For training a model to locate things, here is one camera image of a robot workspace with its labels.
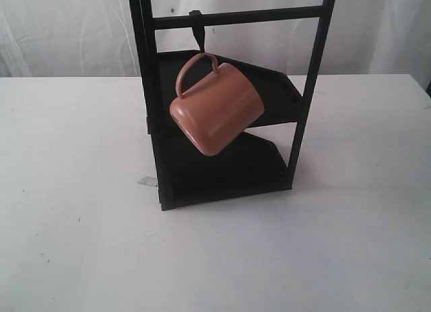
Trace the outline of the clear tape piece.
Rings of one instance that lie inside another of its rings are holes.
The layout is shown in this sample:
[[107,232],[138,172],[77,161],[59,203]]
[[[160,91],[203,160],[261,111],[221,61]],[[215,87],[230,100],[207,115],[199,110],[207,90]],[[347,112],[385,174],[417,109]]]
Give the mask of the clear tape piece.
[[138,180],[137,183],[148,187],[158,187],[158,180],[155,177],[146,176]]

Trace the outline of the black hook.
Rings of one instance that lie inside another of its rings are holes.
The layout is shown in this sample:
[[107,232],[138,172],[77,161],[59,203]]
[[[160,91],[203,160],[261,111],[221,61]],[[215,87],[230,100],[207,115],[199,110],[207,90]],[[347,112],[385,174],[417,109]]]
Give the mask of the black hook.
[[189,12],[191,21],[191,28],[196,43],[199,46],[199,50],[205,52],[205,26],[203,25],[203,15],[199,10],[193,10]]

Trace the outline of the pink ceramic mug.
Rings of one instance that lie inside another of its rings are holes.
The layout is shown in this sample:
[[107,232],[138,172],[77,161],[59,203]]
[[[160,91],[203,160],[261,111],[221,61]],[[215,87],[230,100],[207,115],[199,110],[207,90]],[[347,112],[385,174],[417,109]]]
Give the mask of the pink ceramic mug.
[[[183,90],[185,76],[200,59],[211,60],[212,71]],[[235,66],[218,63],[211,53],[191,57],[179,71],[170,115],[205,156],[215,156],[254,123],[265,106],[259,93]]]

